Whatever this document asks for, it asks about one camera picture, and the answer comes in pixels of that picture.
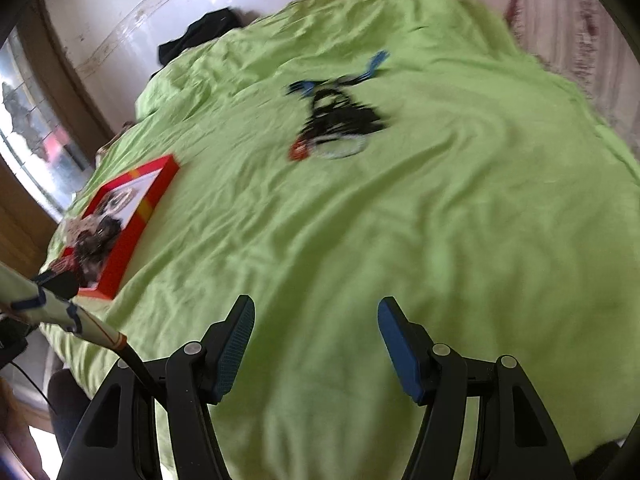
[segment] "black cloth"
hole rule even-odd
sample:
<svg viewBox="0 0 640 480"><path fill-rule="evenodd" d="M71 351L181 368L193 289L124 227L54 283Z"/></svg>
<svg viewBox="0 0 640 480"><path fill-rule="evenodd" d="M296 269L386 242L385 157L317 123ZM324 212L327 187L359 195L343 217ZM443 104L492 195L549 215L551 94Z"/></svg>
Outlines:
<svg viewBox="0 0 640 480"><path fill-rule="evenodd" d="M228 7L208 12L197 22L191 23L181 38L160 45L158 61L162 66L167 66L183 50L215 40L233 28L241 27L242 23Z"/></svg>
<svg viewBox="0 0 640 480"><path fill-rule="evenodd" d="M74 436L74 432L91 401L78 386L71 371L67 369L59 370L51 376L47 396L53 409L56 410L56 413L53 413L49 409L49 415L60 454L64 456L71 442L71 437Z"/></svg>

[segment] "wrinkled sheet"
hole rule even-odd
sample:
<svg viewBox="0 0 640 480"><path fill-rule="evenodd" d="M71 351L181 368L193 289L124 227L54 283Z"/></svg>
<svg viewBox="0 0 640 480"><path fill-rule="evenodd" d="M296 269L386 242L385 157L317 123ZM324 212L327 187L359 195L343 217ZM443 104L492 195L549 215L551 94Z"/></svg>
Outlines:
<svg viewBox="0 0 640 480"><path fill-rule="evenodd" d="M308 101L285 86L359 73L381 49L380 72L348 91L388 127L350 158L290 162ZM295 2L180 56L137 108L140 124L70 214L157 156L173 153L181 168L117 298L81 303L150 360L251 295L254 334L212 410L236 480L401 477L424 410L402 392L378 332L386 295L462 355L516 356L572 459L630 429L638 165L484 5ZM61 248L58 233L50 257ZM94 394L114 355L46 333ZM170 464L161 409L158 420ZM459 472L474 433L470 421Z"/></svg>

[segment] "cable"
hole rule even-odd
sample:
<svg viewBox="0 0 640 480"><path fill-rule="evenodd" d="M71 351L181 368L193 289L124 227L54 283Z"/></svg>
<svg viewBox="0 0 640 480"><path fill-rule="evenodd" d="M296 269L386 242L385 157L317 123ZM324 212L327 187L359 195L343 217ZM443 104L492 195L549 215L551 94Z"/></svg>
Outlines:
<svg viewBox="0 0 640 480"><path fill-rule="evenodd" d="M14 363L13 361L11 361L11 364L13 366L15 366L16 368L18 368L18 370L21 371L21 373L27 378L27 380L31 383L31 386L33 386L38 393L42 396L42 398L44 400L47 401L47 404L49 405L49 407L51 408L51 411L53 412L54 415L57 415L56 410L53 408L53 406L51 405L51 403L49 402L49 399L47 399L47 396L42 392L41 389L39 389L38 385L36 383L33 382L33 380L27 375L27 372L25 372L22 368L20 368L16 363Z"/></svg>

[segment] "window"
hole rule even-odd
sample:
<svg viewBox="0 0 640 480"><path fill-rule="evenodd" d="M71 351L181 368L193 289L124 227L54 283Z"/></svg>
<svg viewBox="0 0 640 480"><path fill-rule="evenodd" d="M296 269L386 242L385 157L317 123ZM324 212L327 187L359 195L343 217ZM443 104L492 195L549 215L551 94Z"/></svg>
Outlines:
<svg viewBox="0 0 640 480"><path fill-rule="evenodd" d="M60 221L93 173L44 98L14 30L0 48L0 155L51 217Z"/></svg>

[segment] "open box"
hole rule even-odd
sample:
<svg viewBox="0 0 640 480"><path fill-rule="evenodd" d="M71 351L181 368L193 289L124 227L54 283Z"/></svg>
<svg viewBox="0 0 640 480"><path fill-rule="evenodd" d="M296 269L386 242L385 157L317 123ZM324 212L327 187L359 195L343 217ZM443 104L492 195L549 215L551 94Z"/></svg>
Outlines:
<svg viewBox="0 0 640 480"><path fill-rule="evenodd" d="M122 222L122 232L111 249L98 282L91 288L81 287L78 291L80 296L104 300L115 298L142 231L177 171L178 164L174 157L165 155L121 174L98 190L82 214L82 218L95 213L108 194L113 195L120 190L132 189L134 195L130 202L113 214ZM70 256L73 252L72 247L66 247L63 256Z"/></svg>

